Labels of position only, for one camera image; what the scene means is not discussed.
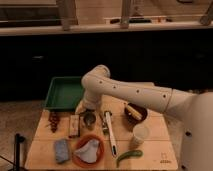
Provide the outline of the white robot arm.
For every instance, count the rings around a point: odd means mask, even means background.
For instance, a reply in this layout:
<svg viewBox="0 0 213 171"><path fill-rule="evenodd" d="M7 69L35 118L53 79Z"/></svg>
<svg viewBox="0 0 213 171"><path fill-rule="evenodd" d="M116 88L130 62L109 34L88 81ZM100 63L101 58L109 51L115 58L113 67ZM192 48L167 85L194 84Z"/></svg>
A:
<svg viewBox="0 0 213 171"><path fill-rule="evenodd" d="M110 78L110 70L105 65L97 65L87 72L81 84L86 109L97 109L102 96L109 95L180 120L184 126L181 171L213 171L213 92L197 94L117 81Z"/></svg>

